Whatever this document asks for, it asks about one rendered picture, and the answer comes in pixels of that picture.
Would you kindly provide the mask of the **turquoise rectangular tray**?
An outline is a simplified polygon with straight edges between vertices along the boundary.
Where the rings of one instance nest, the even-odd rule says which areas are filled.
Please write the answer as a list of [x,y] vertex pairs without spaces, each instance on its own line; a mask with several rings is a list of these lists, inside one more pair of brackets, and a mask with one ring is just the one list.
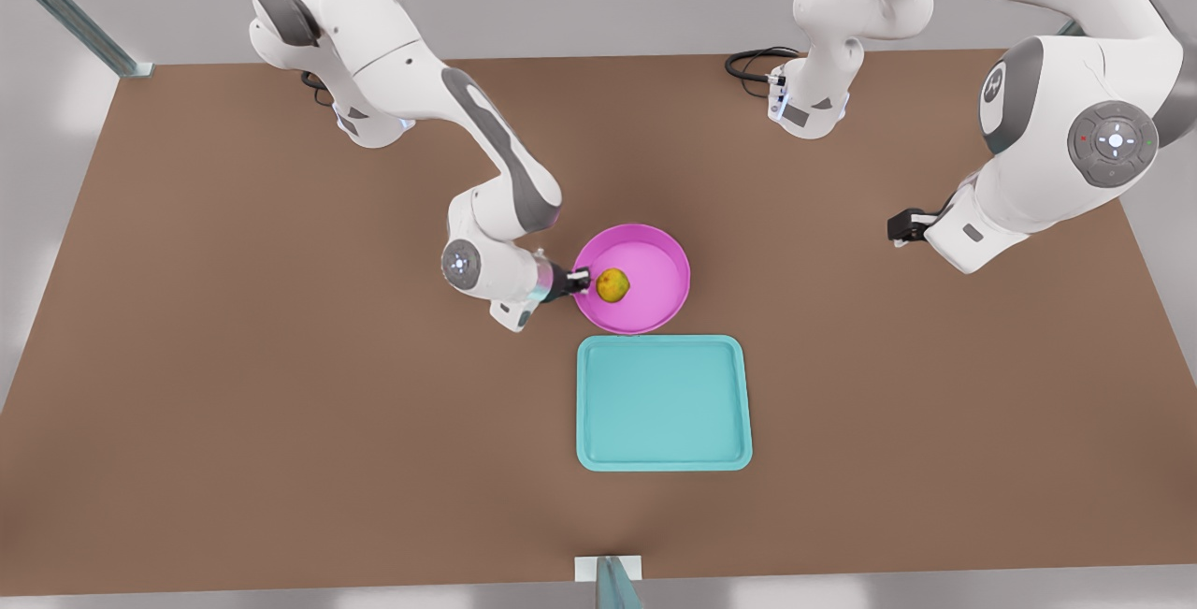
[[751,463],[735,337],[585,337],[576,384],[576,455],[590,471],[736,471]]

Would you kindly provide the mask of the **pink round plate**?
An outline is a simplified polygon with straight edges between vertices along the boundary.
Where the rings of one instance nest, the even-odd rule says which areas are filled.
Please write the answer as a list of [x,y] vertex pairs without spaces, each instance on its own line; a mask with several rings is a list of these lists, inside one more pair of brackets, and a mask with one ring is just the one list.
[[590,323],[616,335],[642,335],[668,323],[685,305],[691,290],[691,264],[683,246],[668,235],[642,223],[622,223],[598,231],[575,261],[593,278],[620,269],[628,278],[628,293],[620,302],[603,302],[593,284],[573,299]]

